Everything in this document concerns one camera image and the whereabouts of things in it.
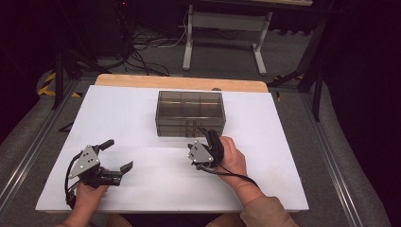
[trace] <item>table leg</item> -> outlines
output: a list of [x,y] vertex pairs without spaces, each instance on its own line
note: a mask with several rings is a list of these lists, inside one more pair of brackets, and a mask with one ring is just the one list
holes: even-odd
[[186,46],[185,54],[183,55],[183,70],[188,71],[191,67],[191,56],[192,56],[192,16],[194,7],[189,5],[188,9],[188,27],[186,31]]
[[54,98],[54,104],[52,110],[56,110],[62,99],[63,99],[63,93],[64,93],[64,68],[62,61],[64,60],[63,54],[60,52],[56,56],[56,96]]
[[259,41],[257,44],[253,44],[253,53],[254,58],[256,59],[257,68],[259,69],[259,74],[261,76],[266,76],[266,67],[265,63],[263,63],[263,58],[260,53],[260,49],[262,48],[263,42],[265,41],[266,33],[268,32],[270,20],[271,20],[272,13],[268,12],[266,15],[266,20],[263,24],[263,28],[260,31]]
[[321,105],[322,87],[323,87],[323,75],[322,69],[319,69],[318,77],[316,78],[315,93],[313,94],[312,112],[315,120],[320,122],[319,119],[319,107]]

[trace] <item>white tabletop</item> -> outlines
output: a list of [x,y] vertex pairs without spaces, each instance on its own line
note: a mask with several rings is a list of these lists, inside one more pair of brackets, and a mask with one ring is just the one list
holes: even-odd
[[[100,151],[109,170],[133,161],[120,186],[106,193],[98,210],[109,213],[232,212],[242,209],[233,190],[218,176],[196,170],[188,143],[205,138],[158,137],[156,105],[160,89],[91,86],[40,196],[36,210],[65,212],[63,182],[72,158],[87,145],[109,139]],[[223,135],[231,136],[247,158],[248,174],[288,211],[307,210],[305,192],[269,93],[221,92],[226,114]]]

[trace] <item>gray carpet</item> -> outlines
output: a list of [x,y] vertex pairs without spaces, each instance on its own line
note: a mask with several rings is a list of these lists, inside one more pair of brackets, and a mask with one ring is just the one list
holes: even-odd
[[[222,34],[225,36],[235,35],[235,33],[228,32]],[[247,79],[270,82],[275,76],[286,75],[296,68],[309,37],[302,34],[280,36],[277,32],[269,32],[262,48],[262,56],[268,70],[265,77],[258,75],[253,53],[250,50],[251,44],[256,39],[257,33],[252,32],[240,32],[235,39],[227,40],[215,33],[200,31],[194,38],[194,50],[189,71],[182,70],[183,43],[170,48],[149,47],[140,53],[145,61],[166,66],[170,75],[175,77]],[[140,65],[138,61],[131,60],[131,62]],[[162,67],[154,67],[160,71],[163,70]],[[112,72],[145,74],[143,70],[131,71],[124,65],[112,69]],[[85,94],[88,86],[93,84],[95,79],[96,74],[86,73],[75,92]],[[311,94],[298,94],[294,89],[297,82],[294,80],[280,88],[270,88],[271,92],[280,92],[281,101],[275,99],[275,104],[295,164],[303,180],[310,207],[308,211],[291,215],[300,226],[351,226],[323,158],[322,146],[315,131],[316,122],[310,120],[310,110],[303,104],[302,96],[310,98]],[[7,185],[13,169],[18,166],[51,112],[53,98],[53,96],[41,96],[38,104],[0,146],[0,186],[2,189]],[[68,133],[58,132],[58,130],[74,121],[81,101],[80,97],[68,98],[34,165],[0,220],[0,226],[49,226],[65,219],[65,214],[46,214],[37,212],[34,208],[42,193],[45,180],[68,136]],[[325,87],[320,117],[319,125],[323,128],[328,145],[333,150],[341,175],[356,204],[361,222],[364,226],[390,226],[381,201],[361,171],[342,134],[331,106],[330,95]],[[106,218],[105,215],[97,214],[93,221],[98,226],[105,226]]]

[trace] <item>transparent box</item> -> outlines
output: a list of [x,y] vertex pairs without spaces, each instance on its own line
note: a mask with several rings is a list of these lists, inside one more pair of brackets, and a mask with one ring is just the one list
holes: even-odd
[[221,93],[159,92],[156,110],[158,136],[203,137],[198,127],[221,135],[225,121]]

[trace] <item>metal stand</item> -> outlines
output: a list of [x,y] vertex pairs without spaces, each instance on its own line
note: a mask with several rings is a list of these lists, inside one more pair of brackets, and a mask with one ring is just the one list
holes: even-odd
[[279,86],[287,81],[290,81],[292,79],[297,78],[298,76],[301,76],[302,74],[304,74],[303,79],[301,80],[301,82],[298,84],[297,89],[299,92],[305,93],[308,92],[310,87],[313,85],[313,83],[315,83],[315,93],[314,93],[314,97],[313,97],[313,115],[315,116],[315,120],[316,121],[320,121],[319,120],[319,106],[320,106],[320,97],[321,97],[321,92],[322,92],[322,86],[323,86],[323,78],[322,81],[320,81],[319,83],[317,82],[318,79],[320,79],[320,77],[322,76],[322,72],[321,72],[321,67],[323,65],[323,61],[317,60],[317,64],[315,65],[315,67],[311,67],[311,65],[313,65],[313,61],[316,60],[316,51],[320,45],[321,42],[321,37],[323,35],[324,32],[324,28],[327,22],[327,18],[322,18],[320,20],[320,22],[318,23],[316,29],[314,30],[312,37],[310,38],[310,41],[306,47],[305,53],[302,56],[300,62],[298,63],[298,67],[297,69],[280,78],[280,79],[276,79],[273,82],[267,83],[268,87],[276,87]]
[[80,71],[77,61],[82,61],[89,67],[96,69],[99,73],[111,74],[110,71],[100,67],[97,63],[81,56],[74,50],[62,48],[56,57],[56,96],[53,104],[53,110],[57,109],[62,102],[64,93],[64,69],[70,79],[80,79]]
[[242,16],[232,14],[208,13],[194,11],[193,5],[188,9],[188,27],[186,31],[186,47],[183,55],[183,70],[188,71],[191,67],[191,56],[193,47],[193,27],[209,27],[220,29],[234,29],[246,31],[260,31],[257,44],[253,44],[253,53],[259,74],[266,76],[265,63],[263,62],[260,49],[265,41],[272,13],[268,12],[265,17]]

